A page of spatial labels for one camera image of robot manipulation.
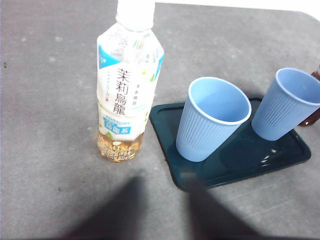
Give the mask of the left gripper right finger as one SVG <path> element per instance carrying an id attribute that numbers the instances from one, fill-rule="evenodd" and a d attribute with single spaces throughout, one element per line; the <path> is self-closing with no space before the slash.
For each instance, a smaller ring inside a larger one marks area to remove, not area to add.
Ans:
<path id="1" fill-rule="evenodd" d="M 188 208 L 196 240 L 243 239 L 253 228 L 216 200 L 195 178 L 189 178 Z"/>

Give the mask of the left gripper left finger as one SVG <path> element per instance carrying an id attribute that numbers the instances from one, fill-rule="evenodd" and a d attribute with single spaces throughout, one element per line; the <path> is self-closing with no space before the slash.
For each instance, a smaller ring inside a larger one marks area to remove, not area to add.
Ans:
<path id="1" fill-rule="evenodd" d="M 143 178 L 132 177 L 63 239 L 136 240 L 146 204 Z"/>

